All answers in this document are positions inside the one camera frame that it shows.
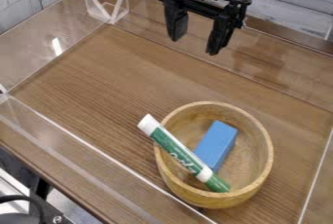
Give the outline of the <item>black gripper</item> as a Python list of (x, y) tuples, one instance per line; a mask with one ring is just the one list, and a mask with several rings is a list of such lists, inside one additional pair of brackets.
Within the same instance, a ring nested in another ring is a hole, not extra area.
[(241, 28), (248, 7), (253, 0), (161, 0), (165, 5), (166, 30), (170, 39), (177, 42), (188, 32), (189, 14), (214, 19), (206, 53), (217, 55), (229, 44), (234, 26)]

